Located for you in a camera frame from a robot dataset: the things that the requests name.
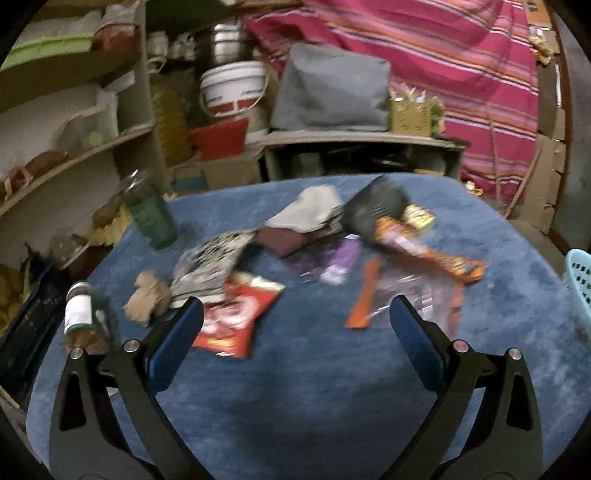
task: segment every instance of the glass jar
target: glass jar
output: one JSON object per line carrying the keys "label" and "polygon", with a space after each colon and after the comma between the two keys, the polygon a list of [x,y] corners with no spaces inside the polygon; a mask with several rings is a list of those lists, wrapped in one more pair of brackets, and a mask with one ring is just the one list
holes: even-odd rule
{"label": "glass jar", "polygon": [[176,224],[148,170],[136,170],[123,179],[118,193],[139,232],[148,238],[154,249],[168,247],[177,239]]}
{"label": "glass jar", "polygon": [[110,350],[105,309],[96,289],[87,282],[74,283],[66,296],[64,318],[66,352],[81,347],[89,355],[106,355]]}

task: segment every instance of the pink striped cloth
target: pink striped cloth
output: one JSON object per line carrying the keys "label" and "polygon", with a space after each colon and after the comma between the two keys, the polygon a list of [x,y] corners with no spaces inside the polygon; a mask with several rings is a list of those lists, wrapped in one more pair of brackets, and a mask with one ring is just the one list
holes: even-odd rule
{"label": "pink striped cloth", "polygon": [[304,8],[244,21],[278,71],[298,41],[388,60],[394,84],[444,102],[444,134],[472,144],[463,177],[489,194],[495,136],[502,197],[513,197],[534,157],[538,115],[535,58],[520,0],[304,1]]}

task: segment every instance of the blue gripper pad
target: blue gripper pad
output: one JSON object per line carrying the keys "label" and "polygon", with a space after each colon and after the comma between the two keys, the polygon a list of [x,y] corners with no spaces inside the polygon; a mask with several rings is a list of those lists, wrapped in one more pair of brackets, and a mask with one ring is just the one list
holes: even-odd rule
{"label": "blue gripper pad", "polygon": [[390,324],[408,359],[427,390],[442,392],[446,389],[445,363],[421,322],[424,320],[404,295],[392,299]]}
{"label": "blue gripper pad", "polygon": [[166,390],[203,326],[203,304],[195,299],[164,338],[148,362],[148,390]]}

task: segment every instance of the cardboard box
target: cardboard box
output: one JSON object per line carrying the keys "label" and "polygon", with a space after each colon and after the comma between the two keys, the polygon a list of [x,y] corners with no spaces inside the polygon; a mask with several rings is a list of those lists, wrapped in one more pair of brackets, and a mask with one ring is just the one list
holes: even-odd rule
{"label": "cardboard box", "polygon": [[552,170],[548,177],[548,192],[546,193],[546,203],[556,205],[558,199],[558,190],[560,188],[560,180],[562,175],[557,171]]}
{"label": "cardboard box", "polygon": [[200,161],[209,190],[221,190],[262,182],[258,159],[262,148],[251,147],[241,155]]}
{"label": "cardboard box", "polygon": [[540,215],[540,221],[537,225],[534,225],[540,232],[548,235],[552,221],[554,220],[554,208],[552,205],[546,205]]}
{"label": "cardboard box", "polygon": [[556,32],[554,30],[542,30],[546,43],[552,49],[552,51],[559,55],[560,45],[558,45],[558,39],[556,38]]}
{"label": "cardboard box", "polygon": [[390,100],[390,131],[398,135],[431,136],[431,101]]}
{"label": "cardboard box", "polygon": [[554,141],[554,169],[560,173],[564,172],[566,162],[566,145]]}
{"label": "cardboard box", "polygon": [[541,217],[546,206],[549,190],[549,178],[554,171],[554,141],[543,135],[538,135],[537,151],[540,152],[530,180],[525,187],[524,201],[518,220],[523,220],[534,226],[541,224]]}
{"label": "cardboard box", "polygon": [[544,0],[522,0],[522,3],[527,15],[527,22],[530,25],[552,28],[552,22],[544,5]]}
{"label": "cardboard box", "polygon": [[552,138],[554,138],[554,140],[560,140],[561,142],[564,141],[565,128],[566,116],[564,110],[558,108],[556,110],[556,123],[554,124],[554,135],[552,135]]}

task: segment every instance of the plastic basket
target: plastic basket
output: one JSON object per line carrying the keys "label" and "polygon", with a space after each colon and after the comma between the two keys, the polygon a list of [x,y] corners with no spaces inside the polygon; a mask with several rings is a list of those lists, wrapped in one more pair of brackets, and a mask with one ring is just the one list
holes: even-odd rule
{"label": "plastic basket", "polygon": [[0,338],[0,385],[21,406],[64,319],[68,286],[50,264]]}
{"label": "plastic basket", "polygon": [[21,43],[8,53],[0,70],[45,57],[90,51],[92,38],[93,34],[61,35]]}
{"label": "plastic basket", "polygon": [[591,255],[583,250],[571,250],[564,260],[562,280],[582,325],[591,335]]}

